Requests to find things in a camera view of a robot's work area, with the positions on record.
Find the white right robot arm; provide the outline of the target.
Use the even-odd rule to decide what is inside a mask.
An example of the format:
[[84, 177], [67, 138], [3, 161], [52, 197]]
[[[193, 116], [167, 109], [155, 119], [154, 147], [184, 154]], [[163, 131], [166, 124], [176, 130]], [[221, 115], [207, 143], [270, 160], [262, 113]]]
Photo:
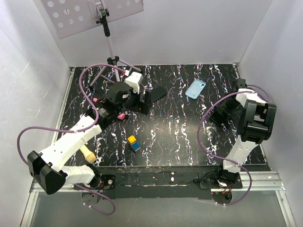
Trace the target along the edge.
[[246, 80], [236, 79], [232, 84], [232, 91], [238, 92], [222, 101], [214, 108], [210, 120], [216, 124], [223, 124], [235, 117], [240, 110], [240, 119], [237, 125], [237, 139], [226, 157], [219, 165], [214, 183], [225, 188], [237, 182], [240, 166], [244, 164], [251, 151], [268, 140], [272, 134], [277, 106], [268, 103], [248, 88]]

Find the light blue phone case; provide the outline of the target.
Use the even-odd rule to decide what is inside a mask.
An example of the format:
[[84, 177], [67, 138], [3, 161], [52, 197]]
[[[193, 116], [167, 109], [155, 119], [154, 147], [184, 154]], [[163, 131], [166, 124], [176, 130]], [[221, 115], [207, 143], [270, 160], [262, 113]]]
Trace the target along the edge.
[[196, 100], [199, 97], [199, 95], [201, 94], [201, 92], [203, 91], [203, 89], [205, 88], [205, 86], [206, 86], [205, 82], [203, 82], [202, 80], [199, 80], [199, 79], [195, 79], [192, 82], [192, 84], [189, 86], [187, 91], [185, 92], [185, 95], [188, 98]]

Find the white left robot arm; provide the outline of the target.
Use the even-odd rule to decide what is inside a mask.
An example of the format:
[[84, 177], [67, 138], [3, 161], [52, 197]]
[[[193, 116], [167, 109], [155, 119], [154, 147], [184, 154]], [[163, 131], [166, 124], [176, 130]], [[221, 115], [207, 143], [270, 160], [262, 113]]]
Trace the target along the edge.
[[65, 163], [90, 139], [100, 134], [117, 121], [125, 111], [147, 114], [152, 105], [152, 91], [147, 90], [141, 101], [140, 92], [125, 82], [116, 82], [108, 92], [91, 101], [91, 107], [55, 143], [39, 153], [32, 151], [27, 156], [31, 176], [47, 194], [54, 194], [67, 184], [86, 184], [96, 189], [101, 183], [100, 172], [91, 164], [66, 166]]

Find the black smartphone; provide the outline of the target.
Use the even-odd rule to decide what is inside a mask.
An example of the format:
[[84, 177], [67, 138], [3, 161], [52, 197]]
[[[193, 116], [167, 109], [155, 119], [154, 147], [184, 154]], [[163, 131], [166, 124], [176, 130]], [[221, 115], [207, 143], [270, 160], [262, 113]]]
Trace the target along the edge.
[[167, 91], [163, 87], [153, 88], [151, 90], [151, 102], [154, 103], [155, 101], [161, 99], [167, 94]]

